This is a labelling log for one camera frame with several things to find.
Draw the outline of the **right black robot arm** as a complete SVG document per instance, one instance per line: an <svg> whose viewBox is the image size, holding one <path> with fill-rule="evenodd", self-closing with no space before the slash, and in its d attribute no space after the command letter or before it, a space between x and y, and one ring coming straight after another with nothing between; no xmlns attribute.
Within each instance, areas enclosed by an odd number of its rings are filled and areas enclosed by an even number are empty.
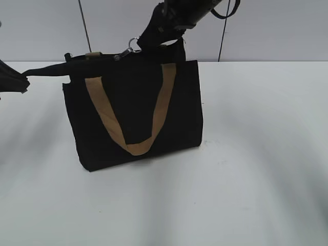
<svg viewBox="0 0 328 246"><path fill-rule="evenodd" d="M230 13L221 15L215 7L217 0L163 1L156 5L150 21L138 38L137 45L142 49L155 48L165 42L182 38L186 30L193 29L208 13L218 19L227 19L234 15L240 5L235 5Z"/></svg>

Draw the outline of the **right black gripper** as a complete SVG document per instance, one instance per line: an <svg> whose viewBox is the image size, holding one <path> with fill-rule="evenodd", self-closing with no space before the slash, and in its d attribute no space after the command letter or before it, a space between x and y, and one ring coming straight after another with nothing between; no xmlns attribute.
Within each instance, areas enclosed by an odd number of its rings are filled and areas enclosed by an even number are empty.
<svg viewBox="0 0 328 246"><path fill-rule="evenodd" d="M196 24L186 16L187 10L178 1L163 1L152 15L152 26L148 26L138 38L141 49L152 49L165 42L181 38Z"/></svg>

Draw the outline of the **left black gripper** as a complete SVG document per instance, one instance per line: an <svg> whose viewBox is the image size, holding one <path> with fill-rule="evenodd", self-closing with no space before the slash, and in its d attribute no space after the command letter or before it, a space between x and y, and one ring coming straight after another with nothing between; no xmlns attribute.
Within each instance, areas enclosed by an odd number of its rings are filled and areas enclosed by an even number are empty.
<svg viewBox="0 0 328 246"><path fill-rule="evenodd" d="M30 86L25 76L9 67L1 60L1 92L20 92L25 93Z"/></svg>

